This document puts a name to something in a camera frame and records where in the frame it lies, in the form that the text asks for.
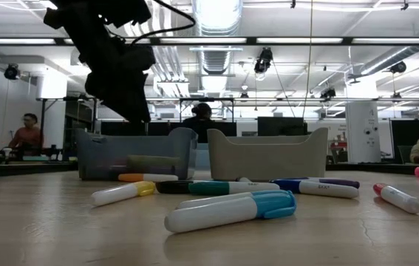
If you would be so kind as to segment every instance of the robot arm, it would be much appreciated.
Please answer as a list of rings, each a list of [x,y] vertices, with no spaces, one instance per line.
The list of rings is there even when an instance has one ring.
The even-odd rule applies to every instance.
[[[144,0],[52,0],[57,10],[47,9],[44,23],[63,27],[80,52],[80,61],[91,69],[86,91],[131,123],[150,121],[143,87],[155,58],[151,47],[130,46],[111,37],[107,24],[116,27],[151,18]]]

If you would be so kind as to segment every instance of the beige plastic bin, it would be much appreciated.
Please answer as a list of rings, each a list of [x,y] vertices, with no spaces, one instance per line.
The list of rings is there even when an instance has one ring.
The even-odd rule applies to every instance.
[[[267,181],[288,177],[324,177],[327,128],[308,136],[230,137],[208,130],[209,160],[214,180],[247,177]]]

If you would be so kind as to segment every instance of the yellow marker cap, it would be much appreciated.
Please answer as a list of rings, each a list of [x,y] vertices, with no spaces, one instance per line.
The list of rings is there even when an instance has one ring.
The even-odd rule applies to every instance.
[[[151,195],[155,191],[155,183],[149,181],[140,181],[135,182],[132,185],[135,185],[139,196]]]

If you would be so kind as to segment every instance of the desk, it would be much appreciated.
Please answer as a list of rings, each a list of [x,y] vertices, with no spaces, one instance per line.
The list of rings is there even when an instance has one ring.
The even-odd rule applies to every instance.
[[[77,172],[0,178],[0,265],[419,265],[419,215],[375,199],[372,185],[419,196],[399,174],[327,172],[361,182],[358,199],[296,195],[295,216],[172,235],[165,215],[189,195],[157,194],[101,208],[116,186]]]

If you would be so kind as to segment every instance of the ceiling duct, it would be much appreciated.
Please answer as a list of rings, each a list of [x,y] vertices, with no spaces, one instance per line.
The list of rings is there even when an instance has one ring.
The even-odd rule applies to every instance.
[[[353,74],[349,74],[348,78],[360,78],[368,75],[375,74],[380,72],[388,67],[391,67],[395,64],[398,64],[402,60],[419,53],[419,46],[413,47],[403,47],[403,48],[392,48],[385,52],[383,55],[378,56],[377,58],[371,60],[370,62],[362,65],[360,67],[354,67],[352,72]],[[339,73],[331,77],[329,80],[330,84],[338,83],[344,79],[344,74]]]
[[[192,0],[193,14],[197,22],[197,35],[235,36],[240,25],[242,5],[242,0]],[[232,52],[202,51],[199,53],[201,74],[223,75],[227,72]],[[201,78],[203,89],[211,91],[222,91],[226,83],[227,77]]]

